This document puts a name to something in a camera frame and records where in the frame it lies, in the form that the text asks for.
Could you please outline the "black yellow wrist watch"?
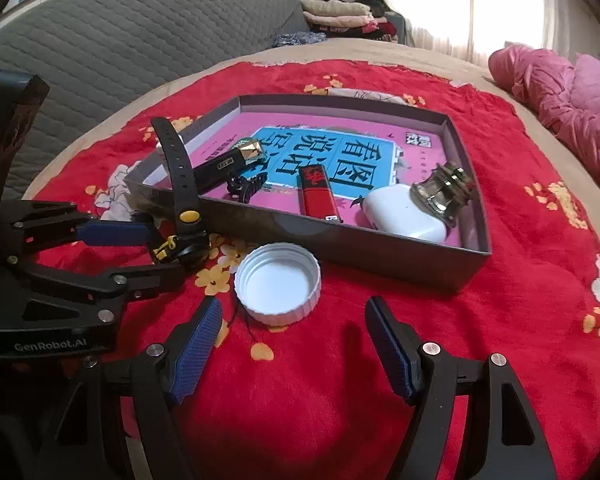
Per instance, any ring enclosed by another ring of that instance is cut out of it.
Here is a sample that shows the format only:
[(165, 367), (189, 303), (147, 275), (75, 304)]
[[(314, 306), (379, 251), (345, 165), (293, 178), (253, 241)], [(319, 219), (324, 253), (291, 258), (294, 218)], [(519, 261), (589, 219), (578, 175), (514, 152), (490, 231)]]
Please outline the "black yellow wrist watch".
[(148, 212), (137, 212), (132, 219), (143, 223), (148, 232), (147, 247), (154, 263), (178, 263), (185, 269), (199, 269), (208, 259), (210, 236), (202, 221), (201, 200), (194, 170), (183, 141), (169, 119), (155, 117), (150, 121), (166, 155), (166, 169), (172, 188), (172, 207), (169, 217), (175, 231), (163, 237)]

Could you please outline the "white bottle cap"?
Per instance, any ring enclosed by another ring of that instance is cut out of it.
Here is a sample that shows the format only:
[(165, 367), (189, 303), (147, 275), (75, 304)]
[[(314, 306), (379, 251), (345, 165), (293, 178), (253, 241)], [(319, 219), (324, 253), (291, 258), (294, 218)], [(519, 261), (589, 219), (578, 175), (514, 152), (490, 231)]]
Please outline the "white bottle cap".
[(279, 327), (306, 318), (320, 301), (322, 272), (306, 248), (290, 243), (263, 245), (245, 256), (234, 289), (247, 313)]

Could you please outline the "black gold pointed case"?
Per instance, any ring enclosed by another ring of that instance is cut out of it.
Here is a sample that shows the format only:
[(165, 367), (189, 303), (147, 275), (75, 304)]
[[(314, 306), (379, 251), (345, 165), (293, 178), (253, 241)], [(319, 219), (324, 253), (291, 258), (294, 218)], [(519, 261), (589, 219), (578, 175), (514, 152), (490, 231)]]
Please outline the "black gold pointed case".
[(266, 159), (264, 148), (255, 138), (240, 139), (230, 150), (194, 168), (197, 191), (207, 193), (232, 174), (241, 174), (256, 162)]

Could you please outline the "black hair clip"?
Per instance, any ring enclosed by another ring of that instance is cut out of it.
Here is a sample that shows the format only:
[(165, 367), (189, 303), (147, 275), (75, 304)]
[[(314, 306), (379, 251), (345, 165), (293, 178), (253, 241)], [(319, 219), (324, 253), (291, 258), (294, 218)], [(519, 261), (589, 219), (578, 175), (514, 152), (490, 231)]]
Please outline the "black hair clip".
[(238, 203), (248, 204), (251, 197), (260, 191), (268, 180), (266, 172), (260, 172), (254, 177), (246, 178), (240, 174), (232, 174), (226, 181), (227, 193)]

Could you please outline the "red lighter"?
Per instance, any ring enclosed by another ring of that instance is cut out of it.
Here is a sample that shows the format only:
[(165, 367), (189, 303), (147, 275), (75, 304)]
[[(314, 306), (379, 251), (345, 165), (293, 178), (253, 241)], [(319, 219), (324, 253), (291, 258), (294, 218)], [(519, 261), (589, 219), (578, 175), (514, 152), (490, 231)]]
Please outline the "red lighter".
[(323, 165), (299, 169), (302, 212), (311, 218), (341, 223), (334, 194)]

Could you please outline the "white earbuds case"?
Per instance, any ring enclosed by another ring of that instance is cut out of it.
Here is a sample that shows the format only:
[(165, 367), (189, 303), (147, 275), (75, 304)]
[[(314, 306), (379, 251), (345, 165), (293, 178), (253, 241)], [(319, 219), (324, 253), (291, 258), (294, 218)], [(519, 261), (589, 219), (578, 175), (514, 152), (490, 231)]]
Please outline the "white earbuds case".
[(443, 221), (414, 201), (407, 184), (375, 188), (364, 197), (362, 211), (380, 232), (438, 244), (448, 236)]

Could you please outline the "small glass jar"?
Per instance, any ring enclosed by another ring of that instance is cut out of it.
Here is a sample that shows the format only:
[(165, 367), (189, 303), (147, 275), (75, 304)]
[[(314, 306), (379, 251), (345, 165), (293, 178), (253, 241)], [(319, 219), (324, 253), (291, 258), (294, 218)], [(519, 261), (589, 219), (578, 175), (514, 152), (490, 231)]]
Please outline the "small glass jar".
[(446, 162), (437, 164), (430, 176), (415, 182), (411, 190), (415, 202), (452, 229), (475, 187), (475, 180), (461, 166)]

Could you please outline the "grey quilted headboard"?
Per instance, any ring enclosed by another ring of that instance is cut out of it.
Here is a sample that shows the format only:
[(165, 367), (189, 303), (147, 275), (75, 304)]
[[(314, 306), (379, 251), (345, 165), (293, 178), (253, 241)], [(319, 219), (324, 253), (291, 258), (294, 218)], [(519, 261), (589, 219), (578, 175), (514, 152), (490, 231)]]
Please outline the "grey quilted headboard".
[(50, 93), (4, 189), (19, 198), (83, 133), (166, 82), (308, 28), (300, 0), (48, 0), (0, 28), (0, 68)]

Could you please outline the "pink children's book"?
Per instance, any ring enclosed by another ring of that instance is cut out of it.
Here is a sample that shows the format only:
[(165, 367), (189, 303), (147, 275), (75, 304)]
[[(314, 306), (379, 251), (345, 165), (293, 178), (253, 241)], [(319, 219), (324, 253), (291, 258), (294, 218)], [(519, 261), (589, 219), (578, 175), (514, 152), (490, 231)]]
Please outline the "pink children's book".
[(240, 140), (260, 141), (265, 158), (245, 171), (264, 172), (263, 188), (250, 200), (265, 209), (303, 214), (299, 170), (324, 167), (340, 219), (370, 228), (358, 200), (377, 193), (375, 216), (388, 216), (388, 201), (402, 200), (409, 185), (425, 180), (448, 160), (442, 130), (411, 126), (391, 116), (347, 117), (280, 110), (232, 110), (208, 127), (191, 124), (180, 132), (190, 162), (198, 166), (230, 150)]

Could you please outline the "grey cardboard tray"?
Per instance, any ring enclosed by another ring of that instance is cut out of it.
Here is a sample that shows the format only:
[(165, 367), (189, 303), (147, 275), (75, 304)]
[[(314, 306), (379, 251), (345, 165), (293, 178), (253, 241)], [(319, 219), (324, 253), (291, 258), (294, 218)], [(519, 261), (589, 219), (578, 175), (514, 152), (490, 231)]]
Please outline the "grey cardboard tray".
[(348, 96), (254, 94), (225, 102), (193, 124), (208, 127), (232, 110), (243, 107), (248, 110), (288, 107), (295, 113), (319, 115), (338, 110), (347, 117), (367, 119), (386, 115), (411, 126), (442, 130), (442, 140), (449, 151), (447, 162), (461, 166), (475, 180), (476, 187), (471, 200), (458, 214), (456, 226), (446, 228), (448, 236), (440, 244), (391, 235), (373, 226), (348, 226), (305, 214), (260, 208), (250, 202), (241, 204), (230, 198), (225, 182), (207, 193), (198, 192), (202, 218), (212, 232), (260, 244), (292, 243), (305, 247), (321, 260), (448, 289), (462, 287), (490, 257), (491, 242), (477, 177), (449, 116), (404, 104)]

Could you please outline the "blue patterned cloth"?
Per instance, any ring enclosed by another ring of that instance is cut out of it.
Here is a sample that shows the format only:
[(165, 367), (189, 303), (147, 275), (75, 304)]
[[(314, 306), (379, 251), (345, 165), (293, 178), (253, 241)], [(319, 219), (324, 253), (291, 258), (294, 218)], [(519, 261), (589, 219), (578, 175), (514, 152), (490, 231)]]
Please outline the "blue patterned cloth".
[(273, 47), (305, 46), (306, 44), (320, 44), (327, 40), (324, 32), (285, 32), (277, 35), (273, 40)]

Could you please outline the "pink quilt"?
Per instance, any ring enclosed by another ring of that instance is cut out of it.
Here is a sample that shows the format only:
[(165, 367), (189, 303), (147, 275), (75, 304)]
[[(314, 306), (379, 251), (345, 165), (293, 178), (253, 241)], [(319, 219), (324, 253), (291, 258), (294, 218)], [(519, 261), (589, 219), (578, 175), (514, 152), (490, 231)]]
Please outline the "pink quilt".
[(497, 86), (531, 108), (600, 186), (600, 60), (511, 44), (490, 55)]

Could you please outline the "beige bed sheet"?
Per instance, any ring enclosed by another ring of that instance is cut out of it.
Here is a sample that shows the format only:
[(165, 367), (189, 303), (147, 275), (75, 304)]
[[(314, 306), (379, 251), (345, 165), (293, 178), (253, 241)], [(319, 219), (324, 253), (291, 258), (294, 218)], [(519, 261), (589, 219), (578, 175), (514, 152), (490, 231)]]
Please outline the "beige bed sheet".
[(231, 58), (200, 72), (173, 79), (150, 90), (131, 104), (118, 110), (99, 125), (80, 136), (50, 162), (31, 182), (24, 192), (27, 200), (44, 188), (48, 181), (80, 151), (90, 148), (97, 141), (105, 140), (118, 132), (126, 123), (145, 108), (153, 106), (168, 96), (179, 92), (197, 80), (214, 74), (223, 68), (240, 62), (256, 64), (309, 63), (324, 60), (363, 61), (379, 65), (402, 65), (412, 70), (448, 78), (456, 82), (472, 84), (476, 89), (490, 92), (512, 104), (524, 123), (531, 140), (552, 163), (569, 191), (582, 203), (595, 232), (600, 238), (600, 188), (568, 148), (544, 128), (527, 107), (510, 94), (498, 88), (488, 71), (459, 58), (429, 50), (410, 48), (402, 44), (363, 39), (329, 39), (321, 44), (281, 47), (257, 52), (252, 55)]

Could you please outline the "folded clothes pile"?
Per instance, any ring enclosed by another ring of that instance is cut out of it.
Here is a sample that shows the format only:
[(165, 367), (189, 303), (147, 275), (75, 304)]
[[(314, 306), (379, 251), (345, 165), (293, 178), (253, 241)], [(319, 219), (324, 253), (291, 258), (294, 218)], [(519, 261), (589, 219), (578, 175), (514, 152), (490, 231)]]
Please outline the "folded clothes pile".
[(300, 0), (312, 32), (414, 46), (411, 23), (385, 0)]

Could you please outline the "white curtain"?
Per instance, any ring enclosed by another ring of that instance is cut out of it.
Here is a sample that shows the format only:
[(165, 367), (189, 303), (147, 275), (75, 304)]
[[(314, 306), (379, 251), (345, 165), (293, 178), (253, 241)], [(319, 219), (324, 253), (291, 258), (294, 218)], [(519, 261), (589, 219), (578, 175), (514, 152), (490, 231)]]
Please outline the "white curtain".
[(387, 0), (411, 24), (413, 46), (485, 66), (506, 44), (570, 50), (569, 0)]

